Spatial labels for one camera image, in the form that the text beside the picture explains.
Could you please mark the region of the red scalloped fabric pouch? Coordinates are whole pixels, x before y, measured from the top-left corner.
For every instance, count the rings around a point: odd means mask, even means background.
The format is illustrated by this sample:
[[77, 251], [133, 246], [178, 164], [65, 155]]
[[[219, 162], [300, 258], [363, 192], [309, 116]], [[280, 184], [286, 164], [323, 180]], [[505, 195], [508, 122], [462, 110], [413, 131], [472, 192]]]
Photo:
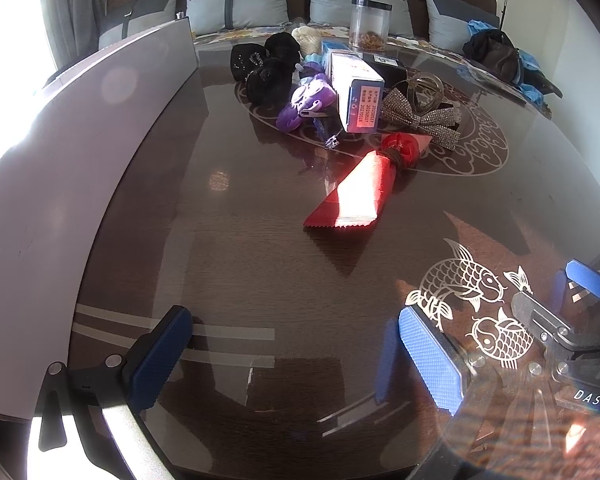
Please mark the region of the red scalloped fabric pouch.
[[396, 176], [413, 168], [431, 136], [395, 132], [383, 136], [303, 222], [310, 229], [367, 228], [380, 216]]

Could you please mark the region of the silver glitter bow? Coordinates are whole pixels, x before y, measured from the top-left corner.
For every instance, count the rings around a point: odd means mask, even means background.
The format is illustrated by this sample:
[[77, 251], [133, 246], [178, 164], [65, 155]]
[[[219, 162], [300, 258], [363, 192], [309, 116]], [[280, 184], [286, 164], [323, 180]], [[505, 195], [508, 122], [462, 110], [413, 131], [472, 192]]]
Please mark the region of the silver glitter bow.
[[389, 125], [426, 134], [433, 144], [449, 151], [455, 150], [460, 138], [460, 133], [454, 129], [462, 119], [458, 107], [437, 108], [418, 114], [398, 89], [392, 89], [382, 100], [380, 118]]

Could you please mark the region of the black box white labels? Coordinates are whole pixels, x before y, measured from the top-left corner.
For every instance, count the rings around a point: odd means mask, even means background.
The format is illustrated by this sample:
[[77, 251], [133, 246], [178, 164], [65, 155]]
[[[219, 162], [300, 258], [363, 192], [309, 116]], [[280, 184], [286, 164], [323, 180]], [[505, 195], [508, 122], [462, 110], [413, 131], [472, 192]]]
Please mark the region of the black box white labels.
[[373, 53], [364, 53], [362, 59], [384, 80], [385, 87], [394, 88], [397, 84], [402, 84], [407, 80], [407, 71], [403, 63], [396, 58], [386, 58], [385, 56]]

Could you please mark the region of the blue white medicine box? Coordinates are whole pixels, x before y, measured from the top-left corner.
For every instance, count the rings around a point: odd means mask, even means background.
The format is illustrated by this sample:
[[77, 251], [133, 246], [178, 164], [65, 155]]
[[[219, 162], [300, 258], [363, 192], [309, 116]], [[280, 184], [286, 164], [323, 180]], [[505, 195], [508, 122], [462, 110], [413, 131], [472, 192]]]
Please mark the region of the blue white medicine box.
[[322, 40], [322, 59], [327, 79], [337, 93], [337, 110], [347, 133], [377, 130], [385, 81], [362, 53], [337, 41]]

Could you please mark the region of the purple plush toy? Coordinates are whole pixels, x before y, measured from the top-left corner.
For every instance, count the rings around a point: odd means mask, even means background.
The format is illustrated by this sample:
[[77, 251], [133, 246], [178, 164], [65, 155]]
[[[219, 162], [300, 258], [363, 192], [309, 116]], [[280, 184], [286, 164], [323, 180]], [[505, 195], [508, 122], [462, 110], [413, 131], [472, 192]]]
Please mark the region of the purple plush toy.
[[275, 127], [279, 131], [291, 132], [297, 129], [303, 119], [324, 118], [335, 114], [332, 106], [338, 94], [332, 88], [323, 66], [317, 62], [300, 65], [300, 82], [290, 101], [279, 112]]

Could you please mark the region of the cream knitted sock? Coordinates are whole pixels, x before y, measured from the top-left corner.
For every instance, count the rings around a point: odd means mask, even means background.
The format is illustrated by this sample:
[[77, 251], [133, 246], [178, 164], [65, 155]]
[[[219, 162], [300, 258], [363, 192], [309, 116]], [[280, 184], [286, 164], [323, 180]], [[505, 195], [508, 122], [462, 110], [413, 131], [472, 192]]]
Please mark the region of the cream knitted sock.
[[303, 56], [322, 53], [322, 36], [317, 29], [301, 25], [291, 31], [291, 36], [298, 42]]

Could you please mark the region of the large grey storage box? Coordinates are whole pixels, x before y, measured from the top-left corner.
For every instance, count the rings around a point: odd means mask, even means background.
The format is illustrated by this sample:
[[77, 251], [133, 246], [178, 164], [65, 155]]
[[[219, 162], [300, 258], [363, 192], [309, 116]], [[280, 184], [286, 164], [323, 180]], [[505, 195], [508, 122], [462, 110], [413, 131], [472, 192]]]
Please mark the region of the large grey storage box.
[[0, 159], [0, 416], [31, 417], [46, 368], [68, 356], [102, 217], [196, 66], [183, 19], [112, 44], [46, 87], [28, 135]]

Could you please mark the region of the clear hair claw clip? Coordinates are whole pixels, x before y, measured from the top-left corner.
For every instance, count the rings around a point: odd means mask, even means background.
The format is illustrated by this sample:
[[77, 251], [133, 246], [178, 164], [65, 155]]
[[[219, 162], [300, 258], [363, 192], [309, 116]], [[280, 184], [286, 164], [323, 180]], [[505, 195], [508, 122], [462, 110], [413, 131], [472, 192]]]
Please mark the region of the clear hair claw clip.
[[407, 81], [406, 97], [416, 114], [423, 115], [436, 110], [443, 96], [443, 82], [438, 76], [418, 73]]

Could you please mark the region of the black and blue clothing pile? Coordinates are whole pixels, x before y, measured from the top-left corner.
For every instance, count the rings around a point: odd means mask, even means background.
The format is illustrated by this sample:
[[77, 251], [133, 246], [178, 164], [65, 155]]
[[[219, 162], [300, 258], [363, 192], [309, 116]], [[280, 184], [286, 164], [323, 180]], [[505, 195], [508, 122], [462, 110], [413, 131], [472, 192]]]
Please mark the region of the black and blue clothing pile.
[[534, 56], [516, 48], [505, 32], [484, 21], [467, 23], [469, 39], [463, 53], [469, 61], [480, 65], [504, 84], [516, 88], [531, 104], [541, 108], [544, 96], [564, 95], [544, 75]]

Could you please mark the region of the grey cushion far right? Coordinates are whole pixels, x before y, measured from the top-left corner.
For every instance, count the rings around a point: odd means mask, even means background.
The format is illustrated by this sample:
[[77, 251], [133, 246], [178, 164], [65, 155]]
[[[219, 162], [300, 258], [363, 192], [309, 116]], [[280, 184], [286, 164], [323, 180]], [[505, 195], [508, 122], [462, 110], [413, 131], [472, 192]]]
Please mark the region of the grey cushion far right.
[[435, 47], [457, 54], [469, 41], [471, 21], [486, 24], [487, 28], [498, 28], [500, 20], [488, 11], [463, 0], [426, 0], [429, 18], [429, 42]]

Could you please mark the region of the clear jar black lid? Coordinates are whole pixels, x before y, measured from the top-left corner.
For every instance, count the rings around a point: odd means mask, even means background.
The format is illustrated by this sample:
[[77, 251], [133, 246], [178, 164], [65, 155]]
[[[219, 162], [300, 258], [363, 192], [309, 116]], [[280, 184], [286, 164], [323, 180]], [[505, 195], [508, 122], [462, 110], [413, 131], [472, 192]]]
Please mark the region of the clear jar black lid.
[[380, 53], [389, 35], [392, 5], [374, 0], [351, 0], [349, 47]]

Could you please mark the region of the grey cushion far left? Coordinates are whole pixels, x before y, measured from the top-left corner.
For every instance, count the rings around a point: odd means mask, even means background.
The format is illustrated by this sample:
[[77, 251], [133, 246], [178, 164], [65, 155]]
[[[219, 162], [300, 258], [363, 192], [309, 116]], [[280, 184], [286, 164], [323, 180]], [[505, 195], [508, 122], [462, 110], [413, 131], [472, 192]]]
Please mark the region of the grey cushion far left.
[[133, 0], [109, 11], [102, 19], [99, 50], [146, 29], [169, 23], [178, 13], [178, 0]]

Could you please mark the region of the grey curtain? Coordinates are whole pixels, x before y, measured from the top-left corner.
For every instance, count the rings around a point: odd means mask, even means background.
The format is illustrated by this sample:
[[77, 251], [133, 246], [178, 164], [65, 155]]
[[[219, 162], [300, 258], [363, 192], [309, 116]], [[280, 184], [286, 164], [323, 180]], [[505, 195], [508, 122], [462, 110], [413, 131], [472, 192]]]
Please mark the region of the grey curtain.
[[106, 0], [41, 0], [50, 50], [58, 70], [97, 51]]

